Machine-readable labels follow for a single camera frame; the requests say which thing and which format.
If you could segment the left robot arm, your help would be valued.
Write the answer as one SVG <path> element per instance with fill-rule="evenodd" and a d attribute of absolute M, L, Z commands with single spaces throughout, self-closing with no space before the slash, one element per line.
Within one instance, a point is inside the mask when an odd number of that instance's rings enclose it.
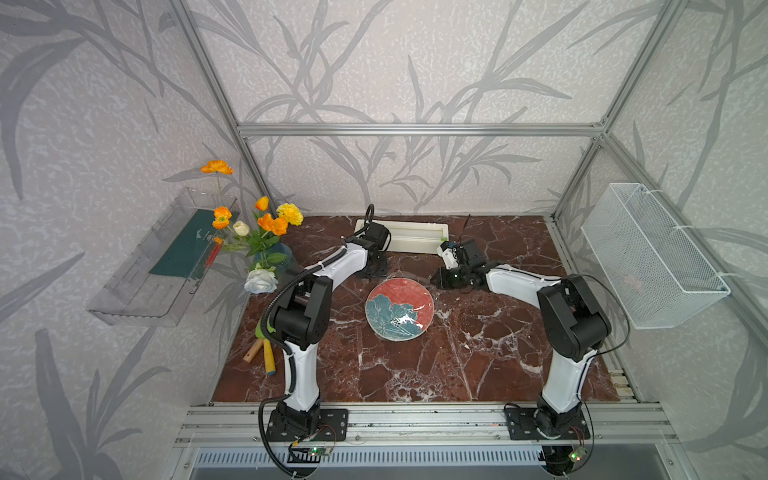
<path fill-rule="evenodd" d="M 367 222 L 334 253 L 308 267 L 287 270 L 279 281 L 261 326 L 284 354 L 286 390 L 278 400 L 282 410 L 307 416 L 319 408 L 317 348 L 330 322 L 333 291 L 349 277 L 384 263 L 390 237 L 382 224 Z"/>

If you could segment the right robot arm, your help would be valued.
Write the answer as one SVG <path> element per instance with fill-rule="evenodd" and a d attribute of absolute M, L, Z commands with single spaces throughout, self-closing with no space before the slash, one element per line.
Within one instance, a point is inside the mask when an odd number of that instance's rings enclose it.
<path fill-rule="evenodd" d="M 440 289 L 487 290 L 540 310 L 553 350 L 539 408 L 565 415 L 581 403 L 586 372 L 612 327 L 582 275 L 544 276 L 485 257 L 473 240 L 444 241 L 436 248 L 444 265 L 432 277 Z"/>

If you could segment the blue glass vase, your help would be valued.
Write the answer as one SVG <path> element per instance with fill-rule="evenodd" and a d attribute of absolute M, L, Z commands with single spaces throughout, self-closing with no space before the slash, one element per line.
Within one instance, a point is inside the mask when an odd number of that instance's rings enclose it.
<path fill-rule="evenodd" d="M 291 248 L 284 243 L 276 243 L 254 255 L 250 270 L 269 270 L 277 279 L 280 279 L 293 263 L 294 255 Z"/>

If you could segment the artificial flower bouquet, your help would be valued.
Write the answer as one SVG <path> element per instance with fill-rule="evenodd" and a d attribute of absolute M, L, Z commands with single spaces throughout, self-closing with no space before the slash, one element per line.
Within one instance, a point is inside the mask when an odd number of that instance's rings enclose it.
<path fill-rule="evenodd" d="M 235 221 L 235 215 L 229 207 L 216 206 L 213 210 L 213 226 L 220 230 L 224 240 L 220 251 L 243 253 L 253 263 L 256 253 L 281 243 L 290 226 L 301 226 L 304 222 L 303 212 L 295 204 L 280 204 L 276 207 L 275 215 L 269 208 L 268 196 L 262 196 L 256 201 L 252 211 L 255 226 L 251 227 L 243 220 Z M 254 295 L 267 294 L 277 289 L 279 279 L 273 272 L 264 269 L 250 270 L 250 267 L 244 281 L 246 292 Z"/>

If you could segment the red pen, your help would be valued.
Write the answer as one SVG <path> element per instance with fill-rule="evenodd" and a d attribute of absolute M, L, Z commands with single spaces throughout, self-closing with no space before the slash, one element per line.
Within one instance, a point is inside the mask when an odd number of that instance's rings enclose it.
<path fill-rule="evenodd" d="M 220 252 L 223 243 L 224 243 L 224 240 L 222 238 L 220 237 L 214 238 L 214 246 L 212 247 L 212 250 L 205 261 L 206 268 L 209 268 L 215 262 L 215 259 L 218 253 Z"/>

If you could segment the green yellow spatula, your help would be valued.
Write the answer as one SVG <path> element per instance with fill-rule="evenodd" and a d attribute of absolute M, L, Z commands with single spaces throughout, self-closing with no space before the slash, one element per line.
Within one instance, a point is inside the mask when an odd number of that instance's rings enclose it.
<path fill-rule="evenodd" d="M 257 338 L 257 344 L 260 345 L 260 351 L 263 353 L 265 374 L 267 377 L 270 377 L 276 373 L 276 362 L 271 342 L 264 335 L 261 323 L 257 324 L 255 337 Z"/>

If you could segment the green book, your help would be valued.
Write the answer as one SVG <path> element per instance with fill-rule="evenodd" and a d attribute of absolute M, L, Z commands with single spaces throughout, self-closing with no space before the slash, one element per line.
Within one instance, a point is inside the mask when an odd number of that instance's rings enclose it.
<path fill-rule="evenodd" d="M 197 209 L 149 273 L 201 280 L 208 269 L 205 261 L 214 238 L 223 239 L 220 230 L 213 226 L 214 220 L 213 210 Z"/>

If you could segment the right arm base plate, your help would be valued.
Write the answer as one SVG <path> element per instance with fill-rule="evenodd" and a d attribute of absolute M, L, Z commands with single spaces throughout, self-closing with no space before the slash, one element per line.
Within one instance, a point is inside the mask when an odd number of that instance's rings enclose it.
<path fill-rule="evenodd" d="M 507 403 L 503 408 L 511 440 L 559 440 L 584 442 L 591 438 L 580 407 L 557 413 L 549 407 L 522 407 Z"/>

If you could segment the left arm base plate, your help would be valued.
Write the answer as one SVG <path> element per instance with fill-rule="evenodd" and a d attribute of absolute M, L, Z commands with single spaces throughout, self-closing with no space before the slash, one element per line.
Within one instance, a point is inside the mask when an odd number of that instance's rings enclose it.
<path fill-rule="evenodd" d="M 348 425 L 347 409 L 278 409 L 270 414 L 266 437 L 278 442 L 344 441 Z"/>

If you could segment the clear acrylic wall shelf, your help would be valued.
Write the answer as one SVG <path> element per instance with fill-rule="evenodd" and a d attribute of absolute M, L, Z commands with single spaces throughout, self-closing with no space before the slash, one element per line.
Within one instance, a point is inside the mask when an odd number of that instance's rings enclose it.
<path fill-rule="evenodd" d="M 236 197 L 183 188 L 86 311 L 110 326 L 177 326 L 215 260 L 218 207 L 239 216 Z"/>

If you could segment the aluminium frame rail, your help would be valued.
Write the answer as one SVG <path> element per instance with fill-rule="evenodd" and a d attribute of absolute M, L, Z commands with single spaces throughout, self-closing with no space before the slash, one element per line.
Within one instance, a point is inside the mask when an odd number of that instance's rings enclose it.
<path fill-rule="evenodd" d="M 340 446 L 512 444 L 502 403 L 329 403 L 349 413 Z M 587 404 L 590 445 L 678 444 L 658 403 Z M 256 403 L 215 403 L 189 409 L 176 448 L 259 446 Z"/>

